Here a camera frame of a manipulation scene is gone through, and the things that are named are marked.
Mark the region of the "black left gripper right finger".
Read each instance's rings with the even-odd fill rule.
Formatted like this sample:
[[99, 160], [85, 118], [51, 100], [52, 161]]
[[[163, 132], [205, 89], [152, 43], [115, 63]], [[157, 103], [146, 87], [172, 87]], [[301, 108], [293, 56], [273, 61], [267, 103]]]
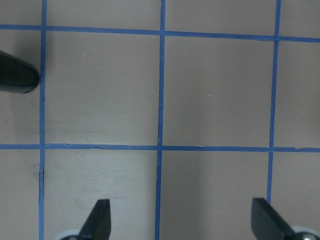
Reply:
[[264, 198], [252, 199], [250, 226], [257, 240], [291, 240], [296, 235]]

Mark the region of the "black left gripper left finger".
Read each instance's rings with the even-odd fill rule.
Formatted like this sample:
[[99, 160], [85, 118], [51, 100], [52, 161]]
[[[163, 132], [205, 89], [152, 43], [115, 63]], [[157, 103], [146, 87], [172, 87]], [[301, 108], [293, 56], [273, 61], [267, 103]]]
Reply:
[[109, 199], [99, 199], [78, 234], [81, 240], [108, 240], [111, 235]]

